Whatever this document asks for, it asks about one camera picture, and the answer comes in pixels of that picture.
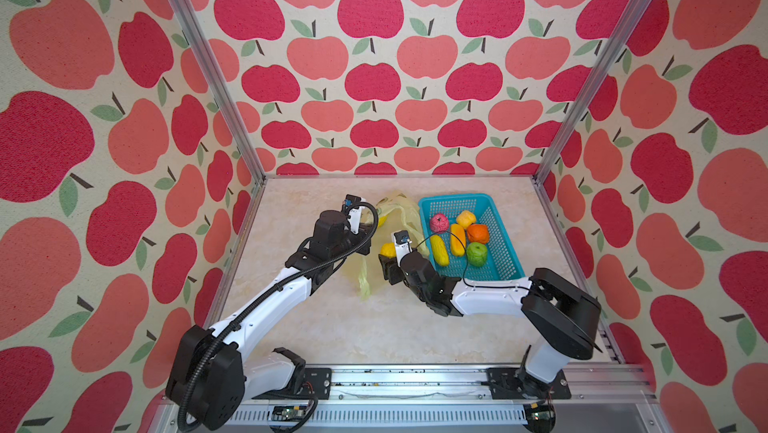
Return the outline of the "yellow banana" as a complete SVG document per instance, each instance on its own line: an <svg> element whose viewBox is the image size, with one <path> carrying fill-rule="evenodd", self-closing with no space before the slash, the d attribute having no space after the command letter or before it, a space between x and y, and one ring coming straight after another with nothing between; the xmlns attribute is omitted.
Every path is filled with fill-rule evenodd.
<svg viewBox="0 0 768 433"><path fill-rule="evenodd" d="M432 235L430 237L430 246L435 263L439 267L448 267L450 265L450 255L443 239L437 234Z"/></svg>

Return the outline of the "yellow lemon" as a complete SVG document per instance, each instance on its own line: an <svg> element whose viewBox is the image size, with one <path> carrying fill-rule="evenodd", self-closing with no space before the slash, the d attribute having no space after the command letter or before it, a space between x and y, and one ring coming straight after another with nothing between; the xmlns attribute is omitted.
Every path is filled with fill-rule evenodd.
<svg viewBox="0 0 768 433"><path fill-rule="evenodd" d="M381 246L379 254L381 256L384 256L386 258L395 258L396 253L396 247L393 242L385 243Z"/></svg>

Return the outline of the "yellow mango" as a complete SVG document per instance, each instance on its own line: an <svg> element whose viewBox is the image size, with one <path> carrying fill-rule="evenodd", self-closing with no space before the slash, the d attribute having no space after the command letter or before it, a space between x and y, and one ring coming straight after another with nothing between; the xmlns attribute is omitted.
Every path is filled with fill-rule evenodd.
<svg viewBox="0 0 768 433"><path fill-rule="evenodd" d="M466 254L467 237L466 231L458 224L454 223L450 228L450 248L455 257L463 257Z"/></svg>

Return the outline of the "pink dragon fruit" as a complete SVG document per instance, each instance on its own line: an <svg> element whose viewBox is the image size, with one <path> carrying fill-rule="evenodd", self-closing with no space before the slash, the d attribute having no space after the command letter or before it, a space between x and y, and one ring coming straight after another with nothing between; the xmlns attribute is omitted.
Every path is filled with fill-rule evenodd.
<svg viewBox="0 0 768 433"><path fill-rule="evenodd" d="M435 213L430 219L428 226L432 233L439 234L448 232L451 228L451 222L443 213Z"/></svg>

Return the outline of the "green fruit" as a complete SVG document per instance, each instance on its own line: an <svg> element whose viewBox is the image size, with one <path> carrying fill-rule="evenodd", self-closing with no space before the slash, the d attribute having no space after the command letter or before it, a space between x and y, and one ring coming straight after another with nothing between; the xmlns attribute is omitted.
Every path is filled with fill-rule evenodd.
<svg viewBox="0 0 768 433"><path fill-rule="evenodd" d="M466 248L466 257L468 263L475 267L481 268L488 261L489 251L484 243L470 242Z"/></svg>

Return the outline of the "yellow translucent plastic bag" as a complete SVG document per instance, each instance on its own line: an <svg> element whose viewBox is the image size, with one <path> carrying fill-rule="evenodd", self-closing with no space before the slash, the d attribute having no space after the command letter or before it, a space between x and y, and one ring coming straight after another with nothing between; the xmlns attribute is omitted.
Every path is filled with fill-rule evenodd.
<svg viewBox="0 0 768 433"><path fill-rule="evenodd" d="M402 192L395 191L379 200L375 206L379 213L379 223L371 243L370 253L365 256L352 255L349 263L340 270L346 279L358 287L357 295L363 301L367 300L372 293L376 293L385 283L378 255L381 247L392 241L392 234L406 230L413 245L425 238L420 210L415 200Z"/></svg>

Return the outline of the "orange fruit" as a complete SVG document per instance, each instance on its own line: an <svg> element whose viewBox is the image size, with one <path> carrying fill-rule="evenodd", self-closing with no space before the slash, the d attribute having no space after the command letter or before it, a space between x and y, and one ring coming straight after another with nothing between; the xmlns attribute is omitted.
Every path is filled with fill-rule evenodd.
<svg viewBox="0 0 768 433"><path fill-rule="evenodd" d="M490 241L489 228L484 224L475 223L466 230L466 233L470 243L488 244Z"/></svg>

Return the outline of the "yellow bell pepper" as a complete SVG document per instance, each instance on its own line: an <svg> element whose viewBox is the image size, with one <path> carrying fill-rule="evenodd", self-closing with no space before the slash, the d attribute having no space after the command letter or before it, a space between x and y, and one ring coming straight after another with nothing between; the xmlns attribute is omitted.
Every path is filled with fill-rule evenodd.
<svg viewBox="0 0 768 433"><path fill-rule="evenodd" d="M477 222L476 215L469 210L462 211L456 217L456 223L464 230L467 230L470 226Z"/></svg>

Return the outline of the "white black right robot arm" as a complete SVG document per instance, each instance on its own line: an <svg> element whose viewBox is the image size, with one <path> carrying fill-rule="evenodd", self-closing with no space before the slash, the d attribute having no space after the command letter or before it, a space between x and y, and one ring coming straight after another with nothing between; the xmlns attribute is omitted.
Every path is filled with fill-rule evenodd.
<svg viewBox="0 0 768 433"><path fill-rule="evenodd" d="M548 397L570 361L590 360L600 349L598 300L548 268L517 280L471 283L439 274L417 251L380 255L379 261L386 281L404 284L442 317L494 314L527 319L538 338L507 388L522 398Z"/></svg>

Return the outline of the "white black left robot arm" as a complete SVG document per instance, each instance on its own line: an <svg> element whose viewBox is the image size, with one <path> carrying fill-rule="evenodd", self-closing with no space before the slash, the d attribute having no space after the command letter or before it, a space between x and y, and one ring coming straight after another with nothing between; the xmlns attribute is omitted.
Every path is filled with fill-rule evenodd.
<svg viewBox="0 0 768 433"><path fill-rule="evenodd" d="M311 237L286 260L277 277L250 302L208 328L193 326L180 340L166 397L179 408L176 427L222 427L245 400L269 398L306 401L289 431L301 428L318 406L315 387L305 379L306 362L277 348L253 364L246 360L264 336L294 307L315 293L352 254L366 255L379 220L361 220L376 208L349 196L337 210L322 212Z"/></svg>

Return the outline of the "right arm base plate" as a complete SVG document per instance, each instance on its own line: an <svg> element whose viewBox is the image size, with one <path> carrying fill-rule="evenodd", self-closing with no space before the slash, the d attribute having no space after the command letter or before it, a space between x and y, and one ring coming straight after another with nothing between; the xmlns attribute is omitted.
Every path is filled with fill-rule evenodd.
<svg viewBox="0 0 768 433"><path fill-rule="evenodd" d="M545 383L516 367L492 367L486 370L487 386L494 400L569 400L572 393L564 371Z"/></svg>

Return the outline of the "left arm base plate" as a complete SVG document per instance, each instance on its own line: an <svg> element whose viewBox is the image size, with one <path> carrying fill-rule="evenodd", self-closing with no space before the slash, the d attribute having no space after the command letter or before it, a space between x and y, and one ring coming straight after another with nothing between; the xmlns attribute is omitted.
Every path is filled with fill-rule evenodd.
<svg viewBox="0 0 768 433"><path fill-rule="evenodd" d="M294 372L287 385L278 390L269 390L252 399L310 399L328 400L332 383L331 368L301 367Z"/></svg>

